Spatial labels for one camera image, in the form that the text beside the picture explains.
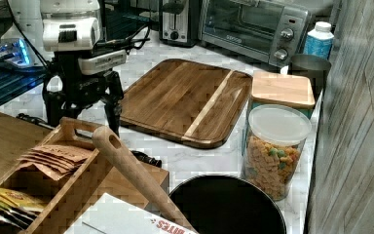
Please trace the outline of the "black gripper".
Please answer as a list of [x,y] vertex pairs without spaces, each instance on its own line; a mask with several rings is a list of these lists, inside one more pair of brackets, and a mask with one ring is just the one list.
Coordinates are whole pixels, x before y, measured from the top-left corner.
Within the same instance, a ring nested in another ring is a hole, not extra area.
[[98,101],[104,103],[109,128],[119,136],[124,97],[119,74],[111,68],[93,75],[84,75],[78,64],[78,55],[55,53],[50,70],[60,78],[60,91],[49,91],[50,80],[44,82],[43,99],[48,124],[56,127],[64,111],[82,111]]

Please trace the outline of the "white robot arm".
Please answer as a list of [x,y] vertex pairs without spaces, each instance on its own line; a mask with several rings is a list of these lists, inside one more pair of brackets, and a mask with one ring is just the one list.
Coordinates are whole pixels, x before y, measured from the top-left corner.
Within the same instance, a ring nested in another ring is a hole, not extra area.
[[12,29],[47,71],[42,91],[47,120],[76,118],[101,101],[107,123],[119,131],[124,92],[114,67],[127,49],[105,39],[103,0],[4,0]]

